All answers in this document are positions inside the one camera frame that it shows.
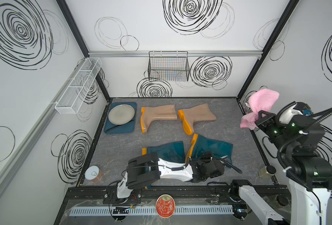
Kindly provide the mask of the pink microfiber cloth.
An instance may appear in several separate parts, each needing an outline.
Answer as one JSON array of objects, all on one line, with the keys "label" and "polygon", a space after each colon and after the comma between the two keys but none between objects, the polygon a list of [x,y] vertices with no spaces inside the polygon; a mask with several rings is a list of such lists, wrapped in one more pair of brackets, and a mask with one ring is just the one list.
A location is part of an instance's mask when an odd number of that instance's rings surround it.
[{"label": "pink microfiber cloth", "polygon": [[258,113],[260,111],[270,112],[278,98],[279,93],[270,89],[261,89],[252,94],[249,98],[249,106],[252,112],[242,117],[240,128],[254,130],[257,127],[255,122],[260,117]]}]

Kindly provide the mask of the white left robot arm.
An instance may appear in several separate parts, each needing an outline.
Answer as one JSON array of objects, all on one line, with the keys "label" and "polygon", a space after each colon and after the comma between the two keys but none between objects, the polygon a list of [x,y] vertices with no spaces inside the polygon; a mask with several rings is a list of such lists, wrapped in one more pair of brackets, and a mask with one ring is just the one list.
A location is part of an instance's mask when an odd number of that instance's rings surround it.
[{"label": "white left robot arm", "polygon": [[121,172],[122,180],[117,183],[117,198],[130,197],[135,189],[150,186],[161,179],[174,179],[182,182],[199,183],[209,178],[222,176],[229,161],[214,157],[210,152],[200,159],[191,159],[185,163],[166,161],[153,152],[131,159],[127,168]]}]

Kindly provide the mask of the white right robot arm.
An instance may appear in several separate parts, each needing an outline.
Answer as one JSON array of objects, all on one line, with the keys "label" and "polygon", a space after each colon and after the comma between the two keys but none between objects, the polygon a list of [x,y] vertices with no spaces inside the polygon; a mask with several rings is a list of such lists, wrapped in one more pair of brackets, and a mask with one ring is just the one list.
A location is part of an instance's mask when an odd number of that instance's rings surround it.
[{"label": "white right robot arm", "polygon": [[276,158],[289,179],[292,225],[324,225],[332,190],[332,166],[316,154],[325,135],[321,122],[332,107],[313,113],[303,102],[291,102],[277,114],[259,111],[256,126],[277,148]]}]

